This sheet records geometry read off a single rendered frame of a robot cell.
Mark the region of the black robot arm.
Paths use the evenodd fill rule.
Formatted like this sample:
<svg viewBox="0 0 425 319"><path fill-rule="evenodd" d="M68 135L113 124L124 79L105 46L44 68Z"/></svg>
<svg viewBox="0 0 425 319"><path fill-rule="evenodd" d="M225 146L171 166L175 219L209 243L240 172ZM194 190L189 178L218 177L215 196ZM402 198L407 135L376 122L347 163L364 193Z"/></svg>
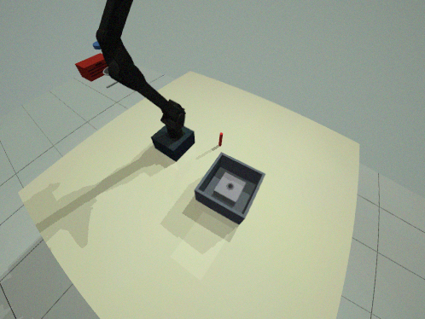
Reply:
<svg viewBox="0 0 425 319"><path fill-rule="evenodd" d="M112 79L127 88L138 91L161 109L161 122L166 125L166 137L177 141L185 133L185 108L169 99L149 85L122 43L121 35L133 0L107 0L102 20L96 31L96 40L102 49L103 58L108 65L108 74Z"/></svg>

